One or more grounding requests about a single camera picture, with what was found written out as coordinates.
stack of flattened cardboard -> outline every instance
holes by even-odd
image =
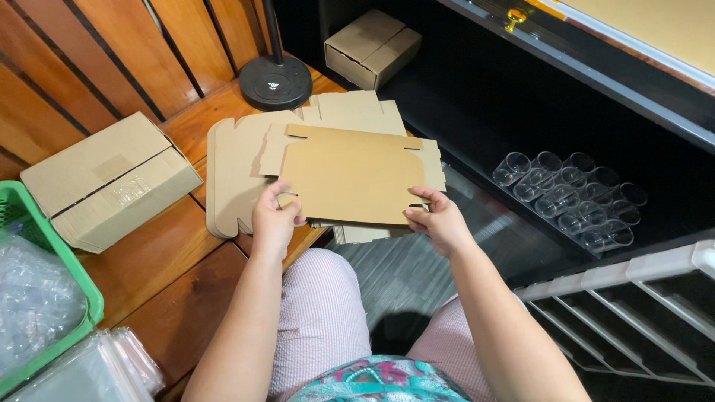
[[[380,210],[382,206],[382,210],[392,213],[390,217],[377,218],[374,213],[341,214],[350,207],[335,202],[339,200],[335,194],[340,190],[354,192],[360,177],[399,177],[405,186],[424,184],[444,191],[445,179],[436,142],[407,137],[394,101],[380,102],[374,91],[355,91],[314,95],[310,103],[311,106],[294,112],[253,114],[238,122],[223,119],[210,129],[206,225],[213,235],[230,238],[237,236],[239,230],[252,234],[253,205],[265,186],[277,176],[291,181],[292,190],[301,189],[301,213],[311,218],[313,227],[333,226],[339,244],[370,242],[409,233],[401,212],[409,204],[422,202],[404,191],[404,186],[396,187],[395,180],[387,180],[392,188],[385,188],[383,194],[371,200],[367,200],[370,195],[356,197],[353,194],[352,199],[360,203],[362,211]],[[296,144],[305,138],[310,141]],[[343,145],[344,152],[338,149],[336,154],[335,141]],[[383,163],[367,163],[369,160]],[[368,172],[380,167],[383,168],[380,172]],[[319,179],[306,180],[306,177]],[[339,186],[341,181],[347,183],[346,186]],[[331,196],[326,197],[321,187],[329,188]],[[393,193],[400,196],[391,197]],[[283,205],[290,201],[290,196],[281,195],[279,201]],[[400,207],[389,208],[386,202],[399,203]]]

